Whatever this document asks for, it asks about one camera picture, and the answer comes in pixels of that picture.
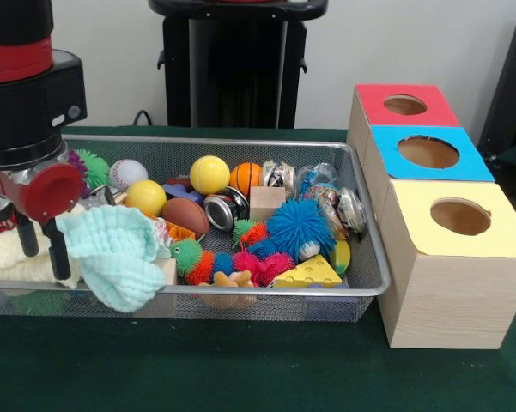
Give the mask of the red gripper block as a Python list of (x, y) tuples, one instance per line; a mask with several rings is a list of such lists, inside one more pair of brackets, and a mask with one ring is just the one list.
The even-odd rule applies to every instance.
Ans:
[(55, 218), (76, 205), (82, 196), (82, 183), (82, 175), (68, 162), (42, 162), (24, 170), (0, 171), (0, 196), (18, 211), (15, 218), (24, 254), (35, 257), (39, 253), (30, 219), (45, 224), (42, 231), (50, 240), (53, 275), (60, 281), (69, 279), (71, 272), (64, 234)]

